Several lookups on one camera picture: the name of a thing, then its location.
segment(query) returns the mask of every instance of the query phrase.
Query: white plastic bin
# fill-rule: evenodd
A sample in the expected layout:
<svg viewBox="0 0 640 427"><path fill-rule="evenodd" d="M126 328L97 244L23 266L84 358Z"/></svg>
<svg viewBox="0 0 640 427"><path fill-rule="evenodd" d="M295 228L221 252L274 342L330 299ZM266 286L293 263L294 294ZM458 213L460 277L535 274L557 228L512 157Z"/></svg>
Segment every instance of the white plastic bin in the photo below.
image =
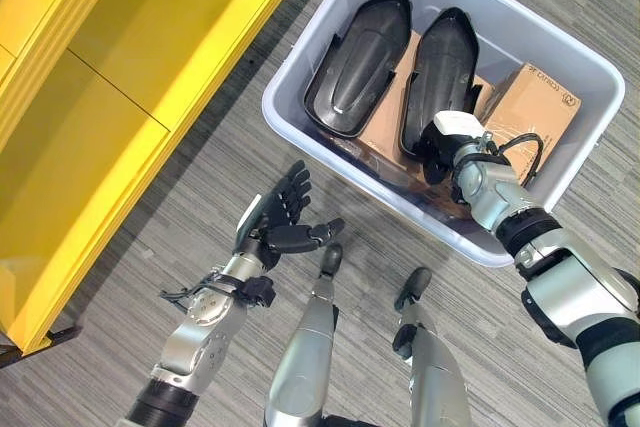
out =
<svg viewBox="0 0 640 427"><path fill-rule="evenodd" d="M449 220L434 207L416 205L332 148L307 118L303 97L334 33L342 34L366 0L324 0L267 87L262 110L282 137L323 162L396 212L470 259L489 266L512 263L502 246L473 221ZM476 72L497 83L529 61L582 99L531 193L551 210L617 112L624 81L607 60L515 0L411 0L413 28L422 33L446 7L465 10L480 42Z"/></svg>

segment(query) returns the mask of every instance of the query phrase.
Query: metal bracket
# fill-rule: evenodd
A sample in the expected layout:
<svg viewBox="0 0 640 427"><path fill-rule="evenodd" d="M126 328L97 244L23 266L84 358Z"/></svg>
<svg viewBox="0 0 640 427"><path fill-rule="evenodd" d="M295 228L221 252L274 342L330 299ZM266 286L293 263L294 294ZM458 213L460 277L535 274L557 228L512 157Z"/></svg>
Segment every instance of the metal bracket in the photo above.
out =
<svg viewBox="0 0 640 427"><path fill-rule="evenodd" d="M23 355L22 351L13 344L0 344L0 369L7 367L8 365L15 364L16 362L31 357L32 355L39 354L51 347L62 344L67 340L71 340L78 336L81 327L74 325L66 329L59 330L57 332L47 332L47 338L51 340L51 344L31 354Z"/></svg>

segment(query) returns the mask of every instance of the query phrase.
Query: yellow shelf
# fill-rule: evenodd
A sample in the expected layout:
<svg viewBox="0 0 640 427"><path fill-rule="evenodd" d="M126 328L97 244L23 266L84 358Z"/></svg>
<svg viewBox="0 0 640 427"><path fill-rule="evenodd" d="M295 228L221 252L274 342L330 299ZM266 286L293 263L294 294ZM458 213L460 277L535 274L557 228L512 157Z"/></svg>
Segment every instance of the yellow shelf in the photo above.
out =
<svg viewBox="0 0 640 427"><path fill-rule="evenodd" d="M0 325L25 353L98 253L92 247L120 220L167 134L63 54L0 153Z"/></svg>
<svg viewBox="0 0 640 427"><path fill-rule="evenodd" d="M0 47L15 58L0 82L0 150L96 1L0 0Z"/></svg>
<svg viewBox="0 0 640 427"><path fill-rule="evenodd" d="M172 130L209 100L279 1L100 0L70 48Z"/></svg>
<svg viewBox="0 0 640 427"><path fill-rule="evenodd" d="M280 0L57 2L64 35L0 47L0 329L24 354Z"/></svg>
<svg viewBox="0 0 640 427"><path fill-rule="evenodd" d="M0 84L14 60L16 60L15 57L0 45Z"/></svg>

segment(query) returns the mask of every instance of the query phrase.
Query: wire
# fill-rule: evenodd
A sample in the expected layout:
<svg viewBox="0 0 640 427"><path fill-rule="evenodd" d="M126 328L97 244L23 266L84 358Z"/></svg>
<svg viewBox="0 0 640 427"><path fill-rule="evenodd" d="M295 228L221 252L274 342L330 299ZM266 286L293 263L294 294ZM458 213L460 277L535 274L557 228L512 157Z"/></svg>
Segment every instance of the wire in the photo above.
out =
<svg viewBox="0 0 640 427"><path fill-rule="evenodd" d="M501 145L498 148L498 153L500 155L504 154L511 147L515 147L518 144L522 144L524 142L536 142L538 144L538 151L536 152L536 156L533 159L531 167L529 168L529 172L527 172L527 176L522 181L522 186L526 187L529 182L536 176L538 173L538 166L540 165L540 160L542 159L542 151L544 149L544 142L540 138L538 134L530 132L528 134L521 134L517 137L514 137L506 144Z"/></svg>

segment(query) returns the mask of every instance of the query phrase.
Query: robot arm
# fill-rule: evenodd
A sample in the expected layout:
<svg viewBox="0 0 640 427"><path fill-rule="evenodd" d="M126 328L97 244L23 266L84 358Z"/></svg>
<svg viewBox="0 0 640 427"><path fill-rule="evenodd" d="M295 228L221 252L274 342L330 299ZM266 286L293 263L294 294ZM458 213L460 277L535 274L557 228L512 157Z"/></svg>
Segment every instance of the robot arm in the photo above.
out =
<svg viewBox="0 0 640 427"><path fill-rule="evenodd" d="M309 172L302 161L291 167L265 196L257 196L237 229L233 256L194 288L162 297L185 312L169 336L147 386L117 427L180 427L222 365L248 305L269 307L273 282L265 277L281 254L315 250L344 227L341 219L315 227L297 225L310 202ZM188 300L188 307L182 301Z"/></svg>
<svg viewBox="0 0 640 427"><path fill-rule="evenodd" d="M640 427L638 281L607 266L518 184L471 115L443 111L425 129L427 178L453 171L454 199L514 258L524 306L552 341L578 348L603 420Z"/></svg>

